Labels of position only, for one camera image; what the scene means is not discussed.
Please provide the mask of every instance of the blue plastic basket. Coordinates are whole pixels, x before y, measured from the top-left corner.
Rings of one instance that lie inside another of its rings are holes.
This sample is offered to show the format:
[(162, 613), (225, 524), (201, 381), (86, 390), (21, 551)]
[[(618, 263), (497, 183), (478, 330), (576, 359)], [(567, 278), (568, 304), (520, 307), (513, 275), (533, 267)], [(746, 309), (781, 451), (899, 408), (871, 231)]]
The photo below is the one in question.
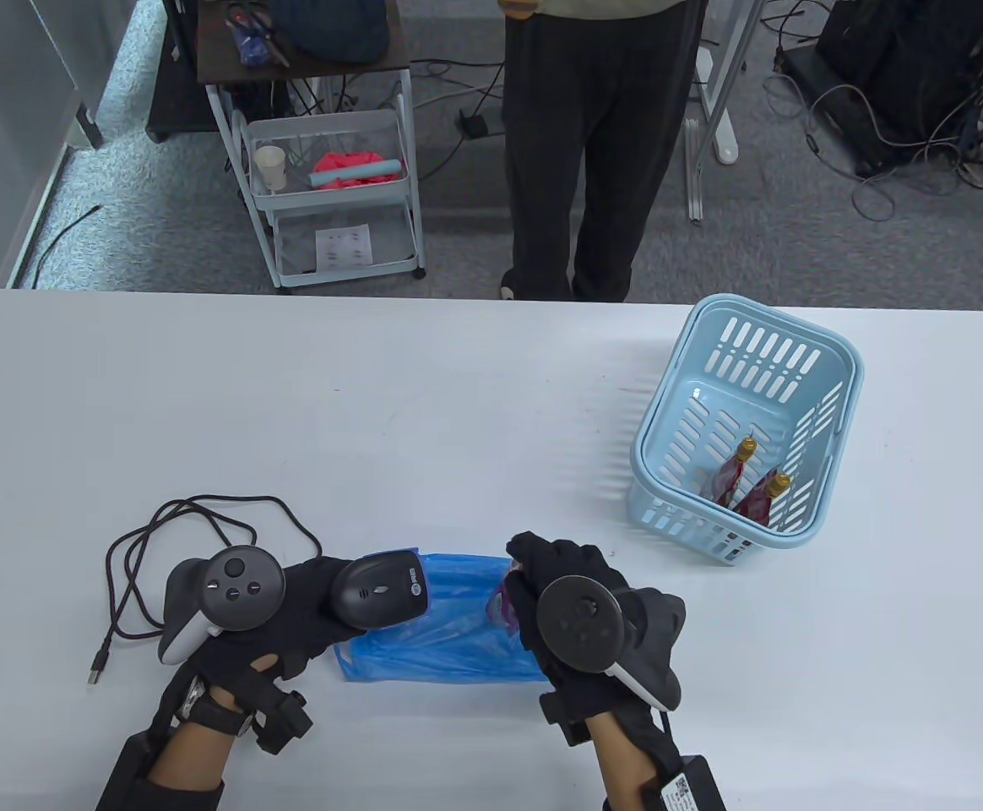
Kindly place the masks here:
[[(826, 519), (863, 361), (847, 340), (736, 295), (691, 311), (631, 448), (630, 519), (732, 565), (791, 549)], [(793, 478), (769, 527), (698, 493), (746, 436), (758, 441), (738, 503), (770, 468)]]

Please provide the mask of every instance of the black pants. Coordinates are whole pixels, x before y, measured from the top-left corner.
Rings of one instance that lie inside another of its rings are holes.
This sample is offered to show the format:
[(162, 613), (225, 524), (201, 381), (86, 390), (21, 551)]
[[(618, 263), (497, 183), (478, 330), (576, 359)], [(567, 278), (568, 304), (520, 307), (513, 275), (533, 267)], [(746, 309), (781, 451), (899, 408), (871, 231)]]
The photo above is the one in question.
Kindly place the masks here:
[[(627, 297), (683, 123), (704, 10), (705, 0), (684, 0), (635, 19), (507, 19), (508, 281), (517, 298)], [(585, 214), (572, 289), (570, 204), (583, 153)]]

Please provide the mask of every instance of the bottle cap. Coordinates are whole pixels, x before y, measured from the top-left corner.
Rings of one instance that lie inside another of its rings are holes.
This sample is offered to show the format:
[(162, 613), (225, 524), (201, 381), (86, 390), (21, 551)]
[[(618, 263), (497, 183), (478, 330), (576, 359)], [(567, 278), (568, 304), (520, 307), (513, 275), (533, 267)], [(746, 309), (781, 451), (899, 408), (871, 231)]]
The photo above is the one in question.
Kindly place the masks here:
[(747, 437), (742, 443), (739, 443), (739, 449), (736, 451), (736, 459), (739, 462), (749, 462), (751, 456), (754, 456), (754, 452), (758, 449), (758, 441), (754, 437)]
[(774, 474), (773, 479), (770, 480), (767, 490), (769, 490), (769, 496), (771, 498), (777, 498), (778, 495), (784, 494), (786, 491), (788, 491), (789, 487), (792, 487), (792, 476), (778, 472), (778, 474)]

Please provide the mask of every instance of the bottle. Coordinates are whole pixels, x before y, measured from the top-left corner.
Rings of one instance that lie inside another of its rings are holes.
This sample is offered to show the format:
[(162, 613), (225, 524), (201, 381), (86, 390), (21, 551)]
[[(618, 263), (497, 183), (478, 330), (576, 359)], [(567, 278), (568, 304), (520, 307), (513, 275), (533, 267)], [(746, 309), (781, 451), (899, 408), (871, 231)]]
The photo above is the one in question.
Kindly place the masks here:
[[(507, 573), (521, 568), (521, 563), (512, 560)], [(510, 595), (507, 594), (506, 579), (503, 579), (503, 582), (496, 586), (495, 591), (491, 593), (491, 599), (488, 600), (488, 605), (484, 610), (488, 615), (488, 622), (491, 622), (491, 625), (494, 625), (497, 629), (506, 629), (507, 634), (510, 634), (510, 636), (518, 633), (518, 614), (514, 613), (514, 606), (511, 605)]]
[(751, 519), (755, 524), (769, 526), (769, 510), (773, 507), (774, 498), (788, 492), (789, 487), (792, 487), (792, 476), (782, 474), (775, 467), (762, 476), (762, 481), (755, 484), (732, 511), (741, 514), (743, 518)]
[(709, 480), (707, 495), (711, 501), (719, 503), (722, 507), (730, 505), (731, 499), (736, 495), (736, 487), (739, 487), (739, 480), (743, 476), (743, 465), (750, 462), (751, 456), (754, 456), (757, 449), (758, 441), (754, 437), (747, 437), (739, 443), (736, 452), (720, 465), (720, 469)]

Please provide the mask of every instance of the paper cup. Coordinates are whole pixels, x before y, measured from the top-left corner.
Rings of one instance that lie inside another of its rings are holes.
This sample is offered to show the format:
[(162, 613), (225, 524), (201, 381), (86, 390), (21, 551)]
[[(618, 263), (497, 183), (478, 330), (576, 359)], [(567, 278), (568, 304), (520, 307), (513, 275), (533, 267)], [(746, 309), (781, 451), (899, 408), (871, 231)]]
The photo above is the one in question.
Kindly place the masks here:
[(285, 150), (279, 146), (260, 146), (255, 150), (255, 166), (271, 192), (285, 188)]

